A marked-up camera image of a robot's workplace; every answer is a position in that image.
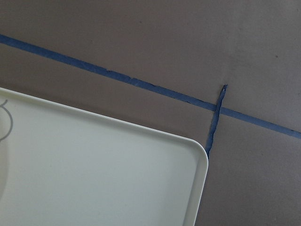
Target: printed design on tray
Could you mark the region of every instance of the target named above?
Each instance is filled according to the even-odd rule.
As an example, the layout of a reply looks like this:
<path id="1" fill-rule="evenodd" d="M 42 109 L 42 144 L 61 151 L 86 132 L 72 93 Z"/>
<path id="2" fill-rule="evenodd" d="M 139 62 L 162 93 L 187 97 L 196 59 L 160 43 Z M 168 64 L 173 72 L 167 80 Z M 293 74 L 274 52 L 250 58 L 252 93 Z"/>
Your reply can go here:
<path id="1" fill-rule="evenodd" d="M 2 108 L 8 114 L 9 119 L 10 119 L 10 127 L 9 127 L 9 131 L 7 132 L 7 134 L 0 138 L 0 142 L 2 140 L 4 140 L 5 138 L 7 138 L 10 135 L 11 131 L 13 130 L 13 124 L 14 124 L 13 117 L 11 116 L 11 113 L 9 112 L 9 110 L 4 106 L 7 102 L 8 102 L 8 100 L 5 100 L 4 103 L 2 103 L 0 105 L 0 108 Z"/>

